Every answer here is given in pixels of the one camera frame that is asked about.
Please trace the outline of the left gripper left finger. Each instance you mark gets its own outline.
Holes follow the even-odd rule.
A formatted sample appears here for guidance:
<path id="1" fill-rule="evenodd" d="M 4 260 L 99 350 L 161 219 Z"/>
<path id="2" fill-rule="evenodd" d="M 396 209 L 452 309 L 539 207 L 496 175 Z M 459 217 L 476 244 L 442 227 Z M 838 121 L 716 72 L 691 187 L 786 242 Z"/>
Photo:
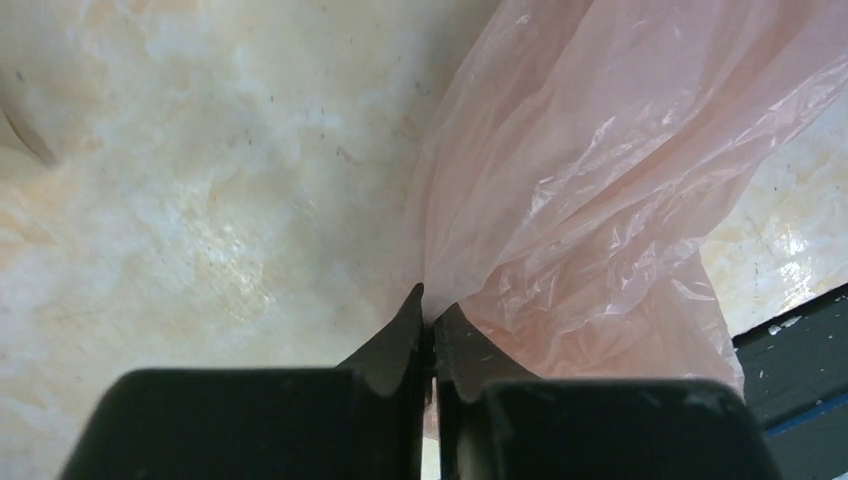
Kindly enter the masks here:
<path id="1" fill-rule="evenodd" d="M 103 395 L 64 479 L 416 479 L 423 288 L 334 367 L 143 369 Z"/>

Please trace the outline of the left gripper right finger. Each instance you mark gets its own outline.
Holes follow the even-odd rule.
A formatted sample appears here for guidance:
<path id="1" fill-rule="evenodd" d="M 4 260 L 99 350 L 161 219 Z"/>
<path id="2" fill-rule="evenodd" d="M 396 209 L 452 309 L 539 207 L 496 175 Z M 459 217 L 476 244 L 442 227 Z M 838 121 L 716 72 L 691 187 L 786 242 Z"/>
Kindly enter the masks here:
<path id="1" fill-rule="evenodd" d="M 545 380 L 458 306 L 434 323 L 445 479 L 776 479 L 753 416 L 703 379 Z"/>

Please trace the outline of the pink plastic trash bag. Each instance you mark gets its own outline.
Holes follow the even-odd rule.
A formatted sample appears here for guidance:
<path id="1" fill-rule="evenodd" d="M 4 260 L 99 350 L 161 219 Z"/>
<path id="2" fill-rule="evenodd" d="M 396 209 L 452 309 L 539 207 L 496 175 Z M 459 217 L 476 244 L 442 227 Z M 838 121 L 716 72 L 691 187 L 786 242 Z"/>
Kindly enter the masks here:
<path id="1" fill-rule="evenodd" d="M 843 1 L 504 1 L 416 164 L 408 277 L 543 377 L 744 373 L 701 263 L 847 86 Z"/>

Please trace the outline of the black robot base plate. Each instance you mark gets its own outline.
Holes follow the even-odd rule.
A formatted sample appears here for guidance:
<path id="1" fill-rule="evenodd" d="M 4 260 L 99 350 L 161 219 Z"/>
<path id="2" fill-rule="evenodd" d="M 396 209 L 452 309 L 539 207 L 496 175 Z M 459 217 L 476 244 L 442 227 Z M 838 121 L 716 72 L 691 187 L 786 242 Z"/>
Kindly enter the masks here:
<path id="1" fill-rule="evenodd" d="M 847 476 L 847 287 L 733 340 L 744 394 L 786 479 Z"/>

